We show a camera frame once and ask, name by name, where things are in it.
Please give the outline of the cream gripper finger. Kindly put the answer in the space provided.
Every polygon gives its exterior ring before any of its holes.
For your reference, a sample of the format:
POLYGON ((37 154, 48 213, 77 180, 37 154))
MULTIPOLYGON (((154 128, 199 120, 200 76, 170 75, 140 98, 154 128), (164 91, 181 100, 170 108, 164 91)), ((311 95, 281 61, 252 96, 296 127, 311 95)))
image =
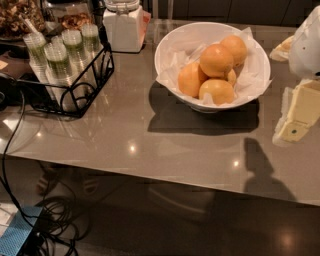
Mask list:
POLYGON ((302 79, 294 88, 286 87, 282 96, 281 118, 272 141, 278 146, 299 142, 320 118, 320 82, 302 79))
POLYGON ((269 57, 275 61, 287 61, 289 51, 291 49, 291 43, 293 41, 293 37, 290 36, 284 41, 282 41, 279 45, 277 45, 270 53, 269 57))

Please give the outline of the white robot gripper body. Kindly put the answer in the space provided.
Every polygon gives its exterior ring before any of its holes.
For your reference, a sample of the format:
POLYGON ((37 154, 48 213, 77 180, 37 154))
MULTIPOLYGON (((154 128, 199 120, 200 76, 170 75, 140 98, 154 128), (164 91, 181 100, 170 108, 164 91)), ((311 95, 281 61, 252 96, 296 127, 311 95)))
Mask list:
POLYGON ((296 30, 289 50, 289 68, 302 79, 320 78, 320 6, 296 30))

